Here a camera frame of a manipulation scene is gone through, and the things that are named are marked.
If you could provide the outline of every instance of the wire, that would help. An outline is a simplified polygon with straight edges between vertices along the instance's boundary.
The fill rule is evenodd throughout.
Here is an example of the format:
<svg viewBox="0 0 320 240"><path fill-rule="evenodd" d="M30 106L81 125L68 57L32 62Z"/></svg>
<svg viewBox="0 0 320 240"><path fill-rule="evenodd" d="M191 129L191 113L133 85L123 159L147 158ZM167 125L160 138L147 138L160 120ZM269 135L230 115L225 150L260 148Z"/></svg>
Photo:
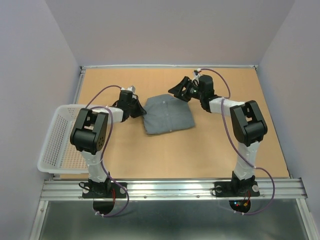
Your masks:
<svg viewBox="0 0 320 240"><path fill-rule="evenodd" d="M116 212L116 213L113 213L113 214L101 214L101 213L99 213L98 211L95 211L95 214L97 214L97 215L99 215L99 216L101 216L101 217L103 217L103 218L109 218L109 217L114 217L114 216L122 213L122 211L125 210L125 208L128 206L130 198L129 198L129 193L128 193L127 189L126 189L124 186L122 186L120 183L118 183L115 179L113 179L113 178L110 176L110 174L108 173L108 171L106 170L105 166L104 166L103 158L104 158L104 154L105 154L107 145L108 145L108 143L109 143L109 140L110 140L110 137L111 137L111 134L112 134L112 130L113 130L113 128L114 128L114 117L113 117L113 114L112 114L112 112L111 112L111 110L110 110L109 108L104 107L104 106L100 106L100 108L104 108L104 109L106 109L106 110L109 112L110 120L111 120L111 121L110 121L110 131L109 131L108 137L107 137L107 139L106 139L105 145L104 145L103 150L102 150L100 164L101 164L101 166L102 166L102 169L103 169L104 173L107 175L107 177L108 177L111 181L113 181L119 188L123 189L124 192L125 192L125 194L126 194L126 196L127 196L127 200L126 200L125 205L124 205L118 212Z"/></svg>
<svg viewBox="0 0 320 240"><path fill-rule="evenodd" d="M114 206L115 203L116 203L116 191L115 191L115 189L113 188L113 189L111 190L111 192L112 192L112 201L113 201L113 206Z"/></svg>
<svg viewBox="0 0 320 240"><path fill-rule="evenodd" d="M244 213L244 212L237 212L239 214L242 214L242 215L255 215L255 214L258 214L258 213L261 213L262 211L266 210L270 205L271 203L274 201L274 198L275 198L275 193L276 193L276 185L275 185L275 181L273 179L273 177L271 176L271 174L266 170L264 169L263 167L257 167L257 166L254 166L252 163L250 163L239 151L238 149L236 148L235 144L232 142L232 139L231 139L231 136L230 136L230 133L229 133L229 130L228 130L228 127L227 127L227 122L226 122L226 116L225 116L225 111L224 111L224 101L225 99L222 98L222 101L221 101L221 115L222 115L222 121L223 121L223 125L224 125L224 129L225 129L225 133L229 139L229 142L232 146L232 148L235 150L235 152L238 154L238 156L240 158L242 158L246 164L248 164L250 167L254 168L254 169L257 169L257 170L262 170L264 171L270 178L271 182L272 182L272 196L271 196L271 199L270 201L267 203L267 205L265 207L263 207L262 209L260 210L257 210L257 211L254 211L254 212L247 212L247 213Z"/></svg>
<svg viewBox="0 0 320 240"><path fill-rule="evenodd" d="M211 72L217 74L217 75L223 80L226 88L228 89L228 96L227 96L227 97L224 97L224 98L225 98L225 99L231 98L230 87L229 87L227 81L225 80L225 78L224 78L219 72L217 72L216 70L213 70L213 69L211 69L211 68L200 68L200 71L198 71L198 72L200 73L202 70L211 71Z"/></svg>
<svg viewBox="0 0 320 240"><path fill-rule="evenodd" d="M249 190L248 190L248 193L249 193L249 198L248 198L248 201L246 201L246 204L248 204L248 203L249 203L250 198L251 198L251 195L250 195L250 191L249 191Z"/></svg>
<svg viewBox="0 0 320 240"><path fill-rule="evenodd" d="M88 188L88 187L85 187L85 182L83 182L83 181L81 181L81 182L79 182L79 187L80 188L82 188L82 189L84 189L84 190L87 190L87 191L90 191L90 189Z"/></svg>
<svg viewBox="0 0 320 240"><path fill-rule="evenodd" d="M195 79L193 79L193 80L192 80L192 84L193 84L193 85L195 85L196 87L198 87L198 86L199 86L198 81L197 81L197 80L195 80Z"/></svg>
<svg viewBox="0 0 320 240"><path fill-rule="evenodd" d="M245 192L245 194L244 194L244 199L242 200L242 201L244 201L244 200L246 200L246 197L247 197L247 193L248 193L249 191L246 191Z"/></svg>
<svg viewBox="0 0 320 240"><path fill-rule="evenodd" d="M93 109L105 109L107 108L106 106L93 106L93 107L90 107L90 110L93 110Z"/></svg>
<svg viewBox="0 0 320 240"><path fill-rule="evenodd" d="M87 108L89 107L89 105L90 105L104 90L106 90L106 89L108 89L108 88L112 88L112 87L116 87L116 88L118 88L118 89L121 89L121 87L118 86L118 85L109 85L109 86L106 86L106 87L102 88L102 89L89 101L89 103L85 106L85 108L87 109Z"/></svg>

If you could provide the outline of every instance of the metal floor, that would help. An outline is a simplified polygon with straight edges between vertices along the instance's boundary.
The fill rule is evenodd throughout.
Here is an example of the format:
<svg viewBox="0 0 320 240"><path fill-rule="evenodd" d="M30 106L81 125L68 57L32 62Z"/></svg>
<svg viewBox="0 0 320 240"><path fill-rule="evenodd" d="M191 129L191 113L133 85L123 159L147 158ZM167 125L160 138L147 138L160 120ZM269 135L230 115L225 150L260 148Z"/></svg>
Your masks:
<svg viewBox="0 0 320 240"><path fill-rule="evenodd" d="M251 210L268 199L253 199ZM117 202L117 207L125 204ZM95 216L91 201L50 201L42 240L304 240L295 199L275 199L253 216L230 211L227 200L132 201L119 216Z"/></svg>

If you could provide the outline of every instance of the bolt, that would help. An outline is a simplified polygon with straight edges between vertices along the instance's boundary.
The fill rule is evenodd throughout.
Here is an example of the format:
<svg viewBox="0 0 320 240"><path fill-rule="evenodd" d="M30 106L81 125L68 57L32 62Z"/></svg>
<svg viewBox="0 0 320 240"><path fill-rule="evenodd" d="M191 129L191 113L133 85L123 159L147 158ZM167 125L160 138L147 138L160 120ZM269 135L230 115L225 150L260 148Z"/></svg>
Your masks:
<svg viewBox="0 0 320 240"><path fill-rule="evenodd" d="M215 187L215 191L216 191L217 193L219 193L219 194L222 193L222 187L219 186L219 185L216 186L216 187Z"/></svg>
<svg viewBox="0 0 320 240"><path fill-rule="evenodd" d="M258 185L253 185L253 186L252 186L252 190L253 190L255 193L259 192L259 187L258 187Z"/></svg>
<svg viewBox="0 0 320 240"><path fill-rule="evenodd" d="M125 192L125 190L124 190L123 188L120 188L120 193L121 193L121 194L124 194L124 193L126 193L126 192Z"/></svg>

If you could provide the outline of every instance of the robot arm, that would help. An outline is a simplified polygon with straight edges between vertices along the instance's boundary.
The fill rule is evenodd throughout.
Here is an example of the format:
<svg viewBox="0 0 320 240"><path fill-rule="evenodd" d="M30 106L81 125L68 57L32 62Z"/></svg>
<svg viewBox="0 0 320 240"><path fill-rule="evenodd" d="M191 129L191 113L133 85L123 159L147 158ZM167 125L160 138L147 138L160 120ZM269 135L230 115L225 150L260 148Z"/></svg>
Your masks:
<svg viewBox="0 0 320 240"><path fill-rule="evenodd" d="M224 115L231 117L233 133L238 141L238 147L235 150L239 154L232 172L231 182L228 184L226 182L217 183L215 195L217 197L234 197L243 196L247 191L252 191L252 187L257 185L253 168L257 150L268 131L257 102L253 100L237 102L216 95L212 77L200 75L197 71L195 71L194 79L191 80L185 76L178 85L168 92L185 102L190 101L191 98L198 99L201 107L209 113L222 114L223 108Z"/></svg>
<svg viewBox="0 0 320 240"><path fill-rule="evenodd" d="M147 112L142 108L135 87L121 89L119 100L106 110L103 107L82 108L74 123L70 142L81 152L88 167L88 183L84 184L89 192L82 194L83 198L103 198L110 191L111 182L101 164L103 148L106 142L107 126L120 123L129 117L136 118Z"/></svg>

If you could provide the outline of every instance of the metal frame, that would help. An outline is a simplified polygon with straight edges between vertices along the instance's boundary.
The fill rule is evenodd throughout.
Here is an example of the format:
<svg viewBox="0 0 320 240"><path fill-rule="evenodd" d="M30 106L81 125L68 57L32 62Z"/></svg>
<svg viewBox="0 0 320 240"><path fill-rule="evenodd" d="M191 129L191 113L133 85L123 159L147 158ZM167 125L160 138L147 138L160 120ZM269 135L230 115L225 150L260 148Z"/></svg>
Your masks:
<svg viewBox="0 0 320 240"><path fill-rule="evenodd" d="M197 68L198 65L105 65L105 66L85 66L81 68L79 82L76 89L73 103L76 104L86 74L86 69L107 69L107 68ZM202 67L215 68L255 68L256 65L203 65ZM30 239L37 240L40 237L42 226L45 220L49 201L92 201L92 199L82 198L82 189L79 188L77 180L60 180L59 175L55 175L51 180L45 181L40 196L39 206L33 223ZM153 180L131 180L118 179L119 182L127 182L128 193L131 201L201 201L218 200L211 194L215 181L230 181L230 179L153 179ZM270 199L272 194L272 183L270 179L257 178L260 197L252 199ZM296 199L301 214L301 218L310 240L318 240L319 235L309 212L306 198L308 198L301 179L275 178L276 192L275 199ZM105 201L108 199L95 199L95 201Z"/></svg>
<svg viewBox="0 0 320 240"><path fill-rule="evenodd" d="M118 180L126 182L131 201L179 201L179 200L221 200L211 191L215 182L230 181L230 179L183 179L183 180ZM270 179L256 180L260 190L259 197L252 199L270 199L273 186ZM305 199L307 194L301 179L275 178L275 199ZM41 201L92 201L82 198L79 180L45 181L40 196ZM224 200L237 200L243 197L224 197ZM95 198L95 201L112 201L111 198Z"/></svg>
<svg viewBox="0 0 320 240"><path fill-rule="evenodd" d="M83 66L81 69L117 69L117 68L254 68L258 65L227 65L227 64L112 64L112 65L92 65Z"/></svg>
<svg viewBox="0 0 320 240"><path fill-rule="evenodd" d="M40 201L38 205L38 209L36 211L36 215L34 218L30 240L38 240L40 238L41 229L44 224L44 220L46 217L46 212L48 208L48 201Z"/></svg>
<svg viewBox="0 0 320 240"><path fill-rule="evenodd" d="M314 222L314 219L309 212L307 202L305 199L297 199L296 203L298 205L302 221L305 227L306 234L308 235L308 238L310 240L318 240L319 239L319 234Z"/></svg>

